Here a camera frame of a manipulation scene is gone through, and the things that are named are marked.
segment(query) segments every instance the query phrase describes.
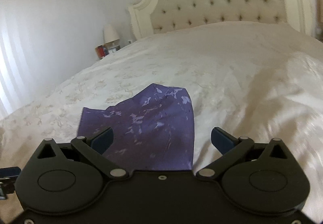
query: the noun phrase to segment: floral patterned bedspread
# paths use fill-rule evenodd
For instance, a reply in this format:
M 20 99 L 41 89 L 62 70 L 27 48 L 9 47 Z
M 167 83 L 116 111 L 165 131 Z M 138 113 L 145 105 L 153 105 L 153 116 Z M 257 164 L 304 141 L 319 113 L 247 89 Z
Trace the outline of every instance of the floral patterned bedspread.
M 83 107 L 106 109 L 149 84 L 184 87 L 194 110 L 194 170 L 220 157 L 220 126 L 284 140 L 310 179 L 303 211 L 323 220 L 323 45 L 287 25 L 223 22 L 158 34 L 105 57 L 0 121 L 0 167 L 24 167 L 43 138 L 76 136 Z M 0 201 L 9 221 L 22 208 Z

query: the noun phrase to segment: bedspread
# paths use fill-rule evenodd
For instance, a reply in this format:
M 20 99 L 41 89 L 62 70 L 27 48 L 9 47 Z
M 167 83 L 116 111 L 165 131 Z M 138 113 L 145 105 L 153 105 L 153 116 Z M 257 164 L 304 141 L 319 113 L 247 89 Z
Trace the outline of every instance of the bedspread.
M 288 25 L 222 22 L 157 34 L 108 55 L 0 121 L 0 167 L 24 167 L 39 143 L 76 136 L 83 107 L 106 109 L 151 83 L 184 87 L 195 120 L 194 170 L 220 153 L 220 126 L 255 142 L 281 138 L 311 183 L 303 209 L 323 220 L 323 45 Z M 15 195 L 0 217 L 21 211 Z

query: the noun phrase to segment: purple cloth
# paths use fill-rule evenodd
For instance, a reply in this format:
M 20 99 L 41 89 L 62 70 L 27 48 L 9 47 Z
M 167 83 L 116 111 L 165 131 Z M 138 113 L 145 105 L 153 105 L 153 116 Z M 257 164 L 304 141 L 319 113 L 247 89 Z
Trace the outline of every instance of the purple cloth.
M 151 84 L 106 110 L 84 108 L 78 136 L 110 126 L 112 145 L 103 156 L 133 170 L 192 170 L 194 115 L 184 88 Z

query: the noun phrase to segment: lampshade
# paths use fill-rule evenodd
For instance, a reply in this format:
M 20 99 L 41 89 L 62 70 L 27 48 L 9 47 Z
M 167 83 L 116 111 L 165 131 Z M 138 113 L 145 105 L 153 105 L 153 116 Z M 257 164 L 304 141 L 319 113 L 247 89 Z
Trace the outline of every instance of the lampshade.
M 113 26 L 111 24 L 106 25 L 104 27 L 104 42 L 109 43 L 118 39 L 120 39 L 120 37 Z

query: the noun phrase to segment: triangular cutout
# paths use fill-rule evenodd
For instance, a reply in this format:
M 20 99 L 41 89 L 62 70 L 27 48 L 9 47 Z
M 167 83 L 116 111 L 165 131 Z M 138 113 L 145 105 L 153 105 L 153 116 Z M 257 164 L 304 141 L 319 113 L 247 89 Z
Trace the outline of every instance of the triangular cutout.
M 48 158 L 48 157 L 54 157 L 55 152 L 52 149 L 52 146 L 50 144 L 46 144 L 44 148 L 42 149 L 41 153 L 39 154 L 38 158 Z
M 284 151 L 280 147 L 280 145 L 275 145 L 272 152 L 270 153 L 270 157 L 276 157 L 281 159 L 287 159 L 287 156 L 285 155 Z

